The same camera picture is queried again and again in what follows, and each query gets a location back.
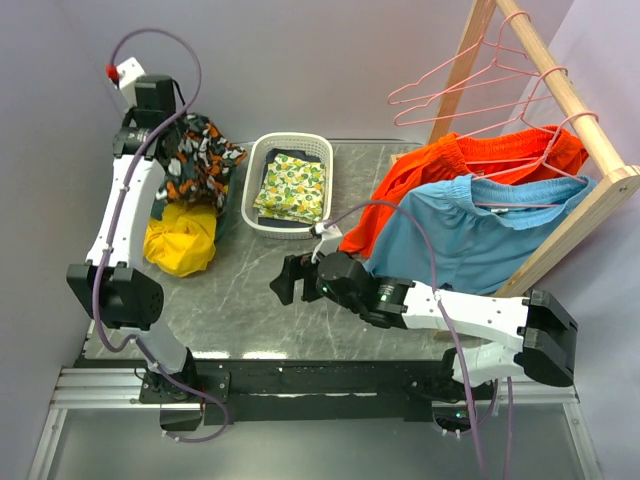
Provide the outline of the camouflage patterned shorts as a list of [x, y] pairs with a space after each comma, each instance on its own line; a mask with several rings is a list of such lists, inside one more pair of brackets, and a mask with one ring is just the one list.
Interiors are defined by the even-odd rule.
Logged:
[[201, 114], [186, 114], [181, 131], [151, 217], [160, 220], [170, 203], [208, 203], [220, 217], [227, 209], [236, 167], [247, 157], [247, 151], [229, 141], [213, 120]]

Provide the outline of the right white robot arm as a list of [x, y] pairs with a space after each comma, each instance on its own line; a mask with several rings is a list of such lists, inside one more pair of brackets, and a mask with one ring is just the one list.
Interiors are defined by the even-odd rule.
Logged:
[[433, 290], [415, 280], [372, 275], [344, 252], [288, 255], [269, 287], [289, 305], [297, 281], [303, 283], [303, 301], [329, 299], [375, 327], [481, 339], [479, 347], [454, 348], [444, 355], [437, 382], [449, 398], [487, 381], [521, 375], [551, 387], [574, 384], [578, 324], [547, 291], [494, 298]]

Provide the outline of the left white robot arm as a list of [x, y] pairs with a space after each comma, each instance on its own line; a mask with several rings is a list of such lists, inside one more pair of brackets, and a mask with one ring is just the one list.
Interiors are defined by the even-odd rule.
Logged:
[[167, 75], [142, 75], [119, 86], [131, 88], [133, 104], [113, 140], [109, 199], [94, 244], [83, 263], [69, 266], [66, 281], [108, 351], [139, 348], [146, 361], [144, 391], [186, 402], [199, 388], [195, 361], [161, 318], [161, 285], [141, 270], [163, 165], [177, 150], [186, 103]]

